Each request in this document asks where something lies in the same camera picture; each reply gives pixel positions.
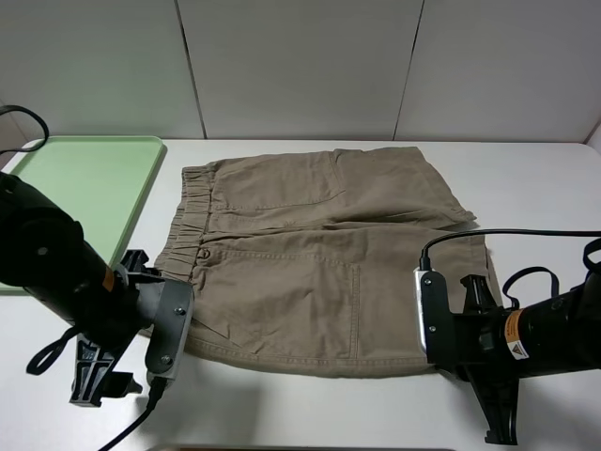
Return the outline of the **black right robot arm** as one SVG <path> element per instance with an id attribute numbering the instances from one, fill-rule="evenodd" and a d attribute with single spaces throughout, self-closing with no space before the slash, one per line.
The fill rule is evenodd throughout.
<path id="1" fill-rule="evenodd" d="M 496 306 L 486 281 L 467 276 L 464 310 L 444 315 L 440 367 L 470 384 L 488 430 L 485 442 L 515 445 L 523 379 L 600 367 L 600 267 L 566 292 L 551 282 L 548 299 L 525 308 Z"/>

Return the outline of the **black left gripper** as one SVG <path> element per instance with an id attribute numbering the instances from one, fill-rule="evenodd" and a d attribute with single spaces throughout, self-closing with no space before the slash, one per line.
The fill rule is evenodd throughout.
<path id="1" fill-rule="evenodd" d="M 141 312 L 140 288 L 155 288 L 164 281 L 159 270 L 146 266 L 148 261 L 144 250 L 127 250 L 120 269 L 109 271 L 111 289 L 97 281 L 85 281 L 75 289 L 74 325 L 83 335 L 77 336 L 70 404 L 98 408 L 105 397 L 143 392 L 131 372 L 115 372 L 115 367 L 130 338 L 151 322 Z"/>

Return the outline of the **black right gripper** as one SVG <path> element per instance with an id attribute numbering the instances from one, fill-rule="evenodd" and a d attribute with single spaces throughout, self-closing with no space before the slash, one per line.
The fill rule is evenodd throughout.
<path id="1" fill-rule="evenodd" d="M 455 376 L 467 376 L 488 424 L 485 442 L 517 445 L 519 377 L 501 337 L 510 310 L 497 307 L 484 276 L 470 274 L 460 283 L 466 289 L 464 313 L 446 308 L 440 314 L 446 343 L 440 368 Z"/>

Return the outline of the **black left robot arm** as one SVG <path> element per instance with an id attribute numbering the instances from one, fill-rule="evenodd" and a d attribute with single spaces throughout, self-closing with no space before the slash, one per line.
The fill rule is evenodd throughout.
<path id="1" fill-rule="evenodd" d="M 139 310 L 138 287 L 161 278 L 147 261 L 144 251 L 134 250 L 110 267 L 85 240 L 79 222 L 32 185 L 2 174 L 1 282 L 23 288 L 69 324 L 26 371 L 44 373 L 75 338 L 72 403 L 98 407 L 105 397 L 141 393 L 133 375 L 115 367 L 135 335 L 151 324 Z"/>

